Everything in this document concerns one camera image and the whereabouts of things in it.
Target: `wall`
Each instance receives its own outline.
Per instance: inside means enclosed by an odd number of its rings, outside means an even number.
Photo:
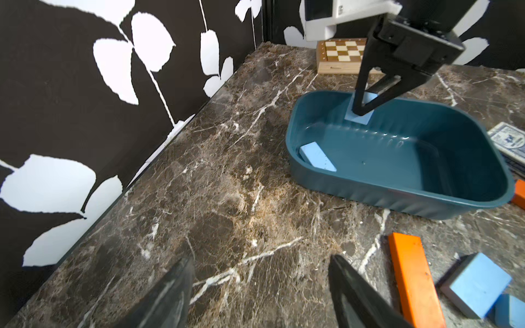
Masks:
[[[260,0],[0,5],[0,324],[262,41]]]
[[[297,47],[315,48],[304,40],[304,0],[274,1],[271,40]],[[522,0],[477,0],[454,31],[466,46],[455,64],[509,70],[525,69],[525,12]],[[365,37],[373,18],[340,24],[335,37]]]

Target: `blue block in bin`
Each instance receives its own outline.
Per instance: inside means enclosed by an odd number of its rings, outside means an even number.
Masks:
[[[332,162],[315,141],[299,148],[299,154],[305,162],[313,167],[322,168],[332,172],[337,171],[335,166],[333,166]]]
[[[348,107],[346,109],[346,114],[344,116],[344,119],[347,121],[352,121],[355,123],[367,125],[370,119],[372,118],[372,114],[374,113],[374,111],[372,110],[363,116],[354,114],[354,112],[352,111],[352,105],[354,104],[354,95],[355,93],[350,98],[350,102],[348,103]],[[371,92],[365,92],[363,95],[363,103],[365,104],[369,103],[375,98],[377,98],[377,94],[371,93]]]

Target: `teal plastic bin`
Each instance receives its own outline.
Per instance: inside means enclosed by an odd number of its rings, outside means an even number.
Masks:
[[[498,207],[513,197],[514,182],[501,155],[468,114],[398,98],[363,125],[344,119],[352,95],[314,91],[296,102],[286,147],[300,185],[436,220]],[[314,141],[336,172],[301,158],[299,148]]]

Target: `brown marble surface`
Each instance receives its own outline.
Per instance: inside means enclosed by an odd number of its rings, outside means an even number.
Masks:
[[[261,45],[8,327],[111,326],[181,256],[196,262],[190,327],[336,327],[333,253],[399,308],[385,238],[393,231],[421,236],[434,281],[482,251],[525,300],[525,210],[506,204],[431,221],[291,179],[285,132],[295,101],[355,85],[355,76],[316,75],[314,64],[314,50]],[[444,67],[406,96],[453,104],[486,128],[525,129],[522,73]],[[491,326],[439,298],[449,327]]]

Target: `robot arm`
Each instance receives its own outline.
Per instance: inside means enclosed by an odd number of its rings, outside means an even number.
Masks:
[[[335,26],[377,16],[368,35],[352,110],[365,115],[428,81],[465,47],[452,31],[475,0],[306,0],[307,40],[329,39]],[[366,88],[371,69],[385,76]],[[366,92],[378,96],[363,103]]]

